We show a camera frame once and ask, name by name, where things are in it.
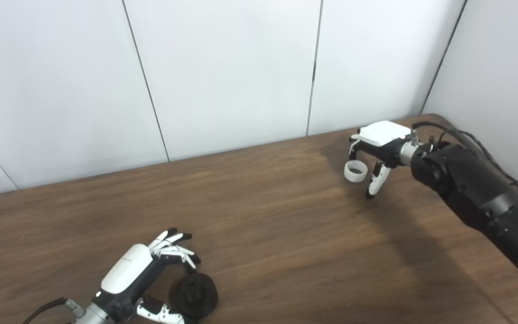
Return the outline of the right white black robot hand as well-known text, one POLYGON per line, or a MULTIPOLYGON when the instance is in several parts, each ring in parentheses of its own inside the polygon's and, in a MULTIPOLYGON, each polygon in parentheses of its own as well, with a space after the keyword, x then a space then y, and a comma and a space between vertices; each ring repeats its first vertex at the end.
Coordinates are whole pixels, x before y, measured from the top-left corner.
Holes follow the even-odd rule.
POLYGON ((391 170, 399 166, 411 166, 416 145, 412 144, 411 129, 391 121, 379 121, 360 128, 349 138, 348 161, 344 176, 350 182, 360 183, 368 174, 368 167, 358 159, 359 153, 376 158, 366 189, 367 199, 373 199, 386 182, 391 170))

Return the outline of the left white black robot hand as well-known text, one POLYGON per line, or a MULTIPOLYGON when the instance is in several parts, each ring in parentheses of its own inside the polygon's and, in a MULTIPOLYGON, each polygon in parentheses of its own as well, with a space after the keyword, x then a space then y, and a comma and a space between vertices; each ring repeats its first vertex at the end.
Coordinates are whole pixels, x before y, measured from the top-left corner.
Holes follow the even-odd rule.
POLYGON ((92 299, 99 315, 113 324, 129 320, 136 314, 141 297, 168 266, 183 265, 189 274, 196 273, 200 258, 179 245, 191 238, 191 234, 170 228, 148 245, 134 244, 102 279, 92 299))

